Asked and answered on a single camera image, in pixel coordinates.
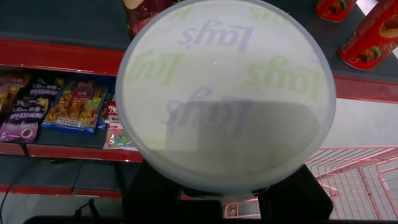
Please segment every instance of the shelf edge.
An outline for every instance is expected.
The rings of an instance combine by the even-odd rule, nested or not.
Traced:
[[[30,156],[64,159],[99,159],[107,161],[141,162],[142,155],[137,151],[98,149],[88,147],[26,145]]]

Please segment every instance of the blue snack package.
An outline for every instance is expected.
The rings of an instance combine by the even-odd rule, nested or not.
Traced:
[[[107,103],[109,103],[111,101],[111,94],[108,93],[106,95],[105,101],[104,101],[104,105],[106,105]],[[107,125],[107,120],[106,118],[108,117],[108,112],[106,108],[102,108],[101,109],[101,115],[99,116],[98,119],[98,124],[97,124],[97,128],[98,129],[105,129],[106,125]]]
[[[49,109],[43,128],[94,134],[108,87],[93,80],[70,80]]]

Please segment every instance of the cable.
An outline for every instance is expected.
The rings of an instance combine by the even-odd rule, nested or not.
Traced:
[[[81,217],[81,213],[82,213],[82,209],[85,208],[87,205],[89,206],[89,208],[90,208],[90,210],[91,210],[91,213],[93,214],[93,217],[94,217],[94,218],[99,218],[100,215],[99,215],[99,213],[98,213],[98,211],[97,211],[97,208],[96,208],[95,205],[94,205],[94,199],[92,199],[92,198],[88,201],[88,203],[85,203],[85,204],[82,205],[79,209],[77,209],[77,210],[75,211],[75,214],[74,214],[73,216],[74,216],[75,218],[80,218],[80,217]]]
[[[11,190],[11,187],[14,184],[18,183],[18,181],[24,176],[23,174],[25,173],[26,169],[30,168],[36,162],[39,162],[39,160],[36,160],[36,159],[32,159],[32,160],[33,161],[31,161],[30,163],[26,164],[24,166],[24,168],[22,168],[21,171],[19,171],[19,173],[15,176],[14,180],[12,180],[10,185],[8,185],[6,193],[4,194],[4,197],[2,198],[1,205],[0,205],[0,224],[3,224],[3,222],[2,222],[2,208],[4,206],[4,202],[6,202],[6,198],[7,198],[7,195],[9,193],[9,191]]]

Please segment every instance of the wire basket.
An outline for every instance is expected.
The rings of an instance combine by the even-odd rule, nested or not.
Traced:
[[[398,146],[321,148],[306,163],[335,208],[331,219],[398,219]],[[257,199],[225,206],[225,218],[260,218]]]

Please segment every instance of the product packaging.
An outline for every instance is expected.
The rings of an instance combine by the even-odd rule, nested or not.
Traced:
[[[356,0],[319,0],[315,13],[322,19],[341,22],[355,5]]]
[[[39,128],[39,121],[45,116],[49,101],[18,100],[11,114],[0,127],[0,141],[22,140],[33,142]]]
[[[93,80],[67,81],[49,109],[43,128],[94,134],[108,87]]]
[[[50,101],[59,93],[62,85],[61,78],[36,79],[23,99],[17,100],[11,114],[1,125],[0,141],[33,142]]]
[[[106,133],[106,140],[104,149],[125,149],[137,150],[132,141],[124,133],[123,127],[118,118],[115,102],[110,102],[106,105],[108,111],[107,121],[109,123],[108,132]]]
[[[104,101],[104,105],[106,105],[107,103],[109,103],[112,100],[111,98],[111,94],[107,93],[106,97],[105,97],[105,101]],[[106,109],[106,107],[101,110],[101,115],[99,116],[98,119],[98,124],[97,124],[97,128],[98,129],[105,129],[107,127],[107,118],[108,117],[108,110]]]
[[[18,93],[27,86],[30,75],[15,72],[0,73],[0,113],[8,114]]]
[[[172,5],[172,0],[123,0],[130,39],[156,15]]]
[[[398,46],[398,1],[379,1],[338,53],[348,65],[369,70]]]

